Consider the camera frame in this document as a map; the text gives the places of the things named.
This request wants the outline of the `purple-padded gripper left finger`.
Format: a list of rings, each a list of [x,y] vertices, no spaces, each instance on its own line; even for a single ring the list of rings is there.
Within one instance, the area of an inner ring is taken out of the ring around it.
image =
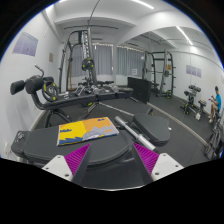
[[[91,155],[91,145],[87,144],[66,156],[56,155],[43,170],[65,180],[80,185]]]

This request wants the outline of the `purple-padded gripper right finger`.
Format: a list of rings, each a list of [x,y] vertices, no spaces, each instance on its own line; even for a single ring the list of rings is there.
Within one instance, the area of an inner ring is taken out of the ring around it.
[[[144,183],[159,180],[183,169],[183,166],[167,153],[158,154],[137,143],[133,144],[131,152]]]

